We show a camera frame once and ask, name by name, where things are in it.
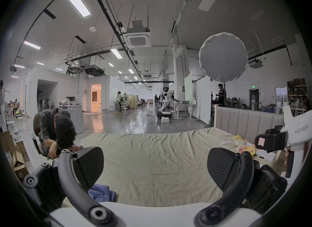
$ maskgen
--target controller grip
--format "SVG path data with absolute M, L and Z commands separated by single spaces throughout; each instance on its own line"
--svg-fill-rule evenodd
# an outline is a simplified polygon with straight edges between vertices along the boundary
M 285 178 L 291 177 L 293 164 L 294 164 L 294 151 L 288 151 L 287 170 L 286 170 Z

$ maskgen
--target window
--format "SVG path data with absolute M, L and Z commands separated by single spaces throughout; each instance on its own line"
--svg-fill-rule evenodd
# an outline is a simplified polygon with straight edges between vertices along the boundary
M 92 92 L 92 102 L 97 102 L 97 92 Z

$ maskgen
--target blue cloth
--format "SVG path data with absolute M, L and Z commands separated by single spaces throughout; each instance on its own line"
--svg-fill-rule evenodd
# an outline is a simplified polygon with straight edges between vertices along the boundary
M 88 194 L 98 203 L 112 202 L 115 198 L 116 192 L 111 191 L 109 186 L 102 186 L 95 184 L 88 190 Z

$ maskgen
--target hand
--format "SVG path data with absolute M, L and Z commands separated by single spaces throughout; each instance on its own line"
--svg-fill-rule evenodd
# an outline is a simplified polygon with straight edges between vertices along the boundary
M 57 143 L 54 141 L 49 149 L 49 157 L 56 158 L 57 157 Z
M 76 145 L 72 145 L 71 147 L 68 147 L 67 149 L 70 150 L 70 151 L 79 151 L 79 150 L 81 150 L 82 148 L 81 148 L 81 147 L 78 147 L 78 146 L 76 146 Z

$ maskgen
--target office chair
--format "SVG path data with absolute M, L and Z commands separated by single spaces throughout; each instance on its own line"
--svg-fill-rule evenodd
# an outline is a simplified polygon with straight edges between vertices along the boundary
M 36 115 L 34 116 L 33 127 L 35 135 L 37 137 L 40 137 L 40 112 L 36 113 Z M 41 143 L 39 144 L 37 143 L 37 140 L 33 134 L 31 134 L 30 136 L 33 139 L 33 143 L 35 145 L 37 152 L 42 156 L 47 157 L 45 151 L 42 149 Z

